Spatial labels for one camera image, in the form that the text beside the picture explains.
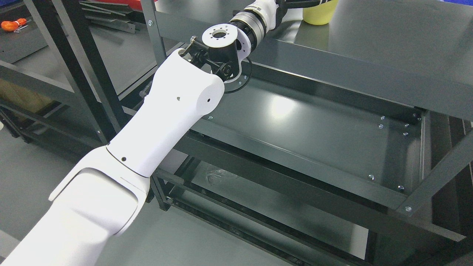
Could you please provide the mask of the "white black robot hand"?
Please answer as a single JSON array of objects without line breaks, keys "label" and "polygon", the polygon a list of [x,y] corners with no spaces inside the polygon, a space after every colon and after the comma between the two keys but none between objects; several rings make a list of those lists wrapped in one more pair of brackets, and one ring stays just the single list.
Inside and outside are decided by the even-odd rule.
[{"label": "white black robot hand", "polygon": [[313,7],[318,9],[319,6],[322,9],[331,8],[335,6],[332,2],[332,0],[256,0],[243,10],[253,13],[260,20],[263,32],[267,33],[282,23],[287,10]]}]

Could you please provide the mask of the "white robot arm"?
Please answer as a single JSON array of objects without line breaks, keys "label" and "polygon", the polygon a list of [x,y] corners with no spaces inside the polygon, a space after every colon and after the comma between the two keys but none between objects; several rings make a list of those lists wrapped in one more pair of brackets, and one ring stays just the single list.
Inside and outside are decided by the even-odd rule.
[{"label": "white robot arm", "polygon": [[244,28],[265,30],[244,11],[206,29],[211,60],[236,63],[221,76],[177,49],[159,66],[143,105],[108,143],[91,150],[49,195],[51,207],[2,262],[4,266],[93,266],[110,238],[123,234],[142,209],[155,169],[186,132],[214,111],[225,83],[241,74],[252,51]]}]

